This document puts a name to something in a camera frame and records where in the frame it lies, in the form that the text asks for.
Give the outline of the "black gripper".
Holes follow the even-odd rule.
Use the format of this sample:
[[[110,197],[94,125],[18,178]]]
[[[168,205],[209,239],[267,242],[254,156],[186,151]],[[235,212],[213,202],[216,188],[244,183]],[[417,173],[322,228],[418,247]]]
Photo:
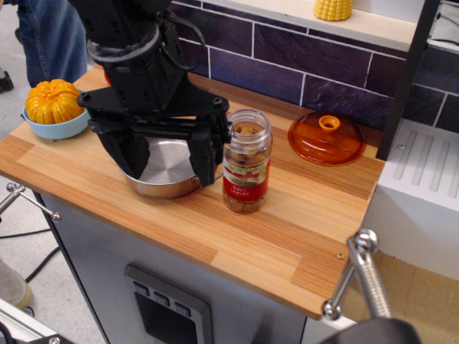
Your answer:
[[[128,176],[139,179],[150,157],[144,137],[186,140],[202,187],[214,183],[230,140],[228,101],[193,85],[179,38],[153,34],[125,47],[89,41],[90,56],[110,86],[79,97],[108,154]]]

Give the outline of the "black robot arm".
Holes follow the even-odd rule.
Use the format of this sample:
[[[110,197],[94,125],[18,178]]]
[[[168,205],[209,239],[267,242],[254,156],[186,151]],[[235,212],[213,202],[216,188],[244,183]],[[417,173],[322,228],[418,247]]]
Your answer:
[[[203,186],[214,181],[229,143],[229,103],[193,85],[176,28],[202,33],[175,15],[167,1],[74,1],[87,50],[109,86],[79,96],[104,149],[129,176],[139,178],[150,156],[149,138],[186,141]]]

